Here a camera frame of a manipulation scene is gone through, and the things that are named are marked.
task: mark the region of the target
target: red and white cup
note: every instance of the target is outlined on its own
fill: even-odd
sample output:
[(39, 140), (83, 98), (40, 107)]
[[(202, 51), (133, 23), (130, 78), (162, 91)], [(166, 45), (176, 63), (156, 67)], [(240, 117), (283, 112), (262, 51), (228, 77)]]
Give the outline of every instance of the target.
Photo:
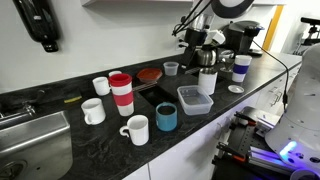
[(131, 82), (129, 74), (114, 74), (109, 77), (113, 99), (121, 116), (130, 116), (134, 111)]

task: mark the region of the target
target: mug handle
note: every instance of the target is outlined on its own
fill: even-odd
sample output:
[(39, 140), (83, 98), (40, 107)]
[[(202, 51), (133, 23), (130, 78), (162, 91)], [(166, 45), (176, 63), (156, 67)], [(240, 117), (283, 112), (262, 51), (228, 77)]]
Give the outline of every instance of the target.
[(127, 137), (129, 137), (129, 134), (128, 134), (128, 133), (123, 132), (124, 130), (129, 130), (128, 126), (123, 126), (123, 127), (120, 128), (119, 132), (120, 132), (121, 136), (127, 136)]
[(84, 116), (84, 120), (86, 121), (87, 124), (92, 124), (92, 121), (90, 120), (90, 114), (89, 113)]

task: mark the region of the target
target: cable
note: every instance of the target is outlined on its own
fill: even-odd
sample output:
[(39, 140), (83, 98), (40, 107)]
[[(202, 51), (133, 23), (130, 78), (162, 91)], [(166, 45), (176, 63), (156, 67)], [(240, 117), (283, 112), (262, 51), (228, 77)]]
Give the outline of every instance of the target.
[(174, 30), (173, 30), (173, 32), (172, 32), (172, 35), (176, 36), (176, 35), (178, 34), (177, 31), (180, 30), (180, 28), (182, 27), (182, 25), (184, 25), (184, 23), (189, 19), (189, 17), (193, 14), (193, 12), (197, 9), (197, 7), (201, 4), (202, 1), (203, 1), (203, 0), (200, 0), (200, 1), (196, 4), (196, 6), (190, 11), (190, 13), (188, 14), (188, 16), (184, 19), (184, 21), (183, 21), (181, 24), (179, 24), (180, 26), (178, 27), (177, 30), (176, 30), (175, 28), (177, 27), (178, 24), (175, 26), (175, 28), (174, 28)]
[(288, 86), (288, 79), (289, 79), (289, 69), (288, 67), (281, 62), (279, 59), (277, 59), (276, 57), (274, 57), (272, 54), (268, 53), (266, 50), (264, 50), (261, 46), (258, 45), (258, 43), (256, 43), (255, 41), (253, 41), (262, 51), (264, 51), (265, 53), (267, 53), (269, 56), (271, 56), (273, 59), (275, 59), (276, 61), (278, 61), (280, 64), (282, 64), (285, 68), (286, 68), (286, 73), (287, 73), (287, 78), (286, 78), (286, 84), (284, 86), (284, 92), (283, 92), (283, 98), (282, 98), (282, 103), (283, 103), (283, 108), (284, 110), (286, 110), (286, 104), (288, 103), (288, 95), (287, 95), (287, 86)]
[(212, 0), (210, 0), (210, 1), (206, 4), (206, 6), (205, 6), (196, 16), (194, 16), (187, 24), (185, 24), (185, 25), (182, 27), (182, 29), (186, 28), (186, 27), (187, 27), (190, 23), (192, 23), (197, 17), (199, 17), (200, 14), (201, 14), (203, 11), (205, 11), (205, 10), (207, 9), (207, 7), (211, 4), (211, 2), (212, 2)]

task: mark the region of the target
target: clear plastic container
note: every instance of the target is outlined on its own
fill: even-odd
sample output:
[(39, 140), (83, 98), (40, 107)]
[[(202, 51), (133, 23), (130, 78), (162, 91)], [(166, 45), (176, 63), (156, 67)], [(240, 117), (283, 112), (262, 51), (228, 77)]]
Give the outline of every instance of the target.
[(213, 101), (200, 86), (181, 86), (177, 91), (179, 101), (187, 115), (206, 114), (210, 111)]
[(179, 63), (177, 62), (165, 62), (163, 64), (164, 72), (167, 76), (175, 76), (177, 75)]

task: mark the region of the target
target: stainless steel sink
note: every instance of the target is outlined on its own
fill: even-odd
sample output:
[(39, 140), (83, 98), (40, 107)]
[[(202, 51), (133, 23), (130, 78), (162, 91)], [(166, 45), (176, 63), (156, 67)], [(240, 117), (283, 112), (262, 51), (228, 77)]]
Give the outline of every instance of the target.
[(0, 129), (0, 180), (56, 180), (72, 161), (63, 111)]

